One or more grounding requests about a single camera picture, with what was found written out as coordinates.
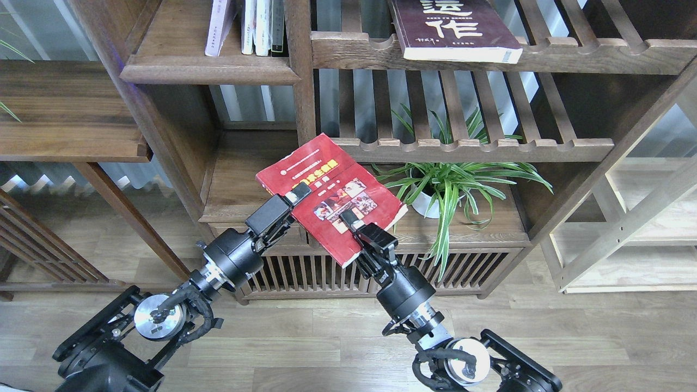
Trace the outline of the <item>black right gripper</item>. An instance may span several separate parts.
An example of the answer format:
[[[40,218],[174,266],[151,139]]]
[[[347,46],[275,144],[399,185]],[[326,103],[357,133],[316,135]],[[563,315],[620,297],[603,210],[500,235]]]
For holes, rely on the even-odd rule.
[[[436,318],[429,304],[436,290],[415,266],[406,267],[394,253],[398,239],[374,223],[365,225],[353,211],[339,215],[361,246],[356,262],[364,278],[380,286],[378,302],[390,315],[386,330],[418,330]]]

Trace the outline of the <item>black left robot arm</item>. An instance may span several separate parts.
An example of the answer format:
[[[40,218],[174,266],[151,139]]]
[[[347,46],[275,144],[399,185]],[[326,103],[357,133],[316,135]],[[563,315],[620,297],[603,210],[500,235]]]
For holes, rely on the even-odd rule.
[[[211,304],[221,289],[236,292],[263,266],[263,252],[294,222],[294,207],[310,193],[300,184],[275,194],[246,220],[204,246],[206,265],[171,293],[129,287],[54,352],[59,391],[155,391],[177,349],[220,328]]]

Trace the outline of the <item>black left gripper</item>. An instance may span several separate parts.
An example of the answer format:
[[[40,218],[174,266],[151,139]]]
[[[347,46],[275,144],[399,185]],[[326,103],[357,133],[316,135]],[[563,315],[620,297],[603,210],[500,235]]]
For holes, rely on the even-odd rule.
[[[275,194],[246,220],[247,230],[227,229],[204,248],[205,276],[218,276],[231,284],[244,284],[263,266],[261,256],[295,221],[291,212],[311,193],[301,182],[286,195]]]

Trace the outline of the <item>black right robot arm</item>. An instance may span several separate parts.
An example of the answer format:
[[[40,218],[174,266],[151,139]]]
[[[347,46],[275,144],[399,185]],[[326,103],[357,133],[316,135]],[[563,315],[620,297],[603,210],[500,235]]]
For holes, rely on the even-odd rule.
[[[341,214],[361,247],[357,258],[364,278],[380,286],[377,299],[390,315],[383,335],[403,333],[415,345],[416,378],[431,390],[465,391],[493,370],[501,377],[500,391],[560,391],[562,382],[503,338],[485,329],[481,337],[454,338],[443,326],[444,316],[430,301],[434,287],[414,266],[406,267],[394,252],[398,239],[355,213]]]

